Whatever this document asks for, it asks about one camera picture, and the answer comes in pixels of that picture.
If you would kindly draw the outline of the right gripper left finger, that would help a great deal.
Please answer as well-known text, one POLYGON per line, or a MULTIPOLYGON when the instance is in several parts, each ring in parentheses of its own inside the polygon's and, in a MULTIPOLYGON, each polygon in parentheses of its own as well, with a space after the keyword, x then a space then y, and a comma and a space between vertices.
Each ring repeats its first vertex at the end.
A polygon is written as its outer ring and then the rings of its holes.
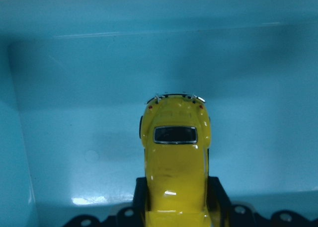
POLYGON ((149 188, 146 177, 138 177, 133 197, 134 218, 137 227, 146 226, 146 213, 149 211, 149 188))

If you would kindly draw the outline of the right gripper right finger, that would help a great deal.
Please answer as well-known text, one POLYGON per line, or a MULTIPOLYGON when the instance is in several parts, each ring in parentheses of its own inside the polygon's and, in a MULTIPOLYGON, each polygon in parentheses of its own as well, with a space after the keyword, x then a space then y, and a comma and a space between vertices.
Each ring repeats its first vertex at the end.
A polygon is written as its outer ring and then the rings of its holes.
POLYGON ((214 227, 229 227, 231 201, 218 177, 208 177, 207 208, 214 227))

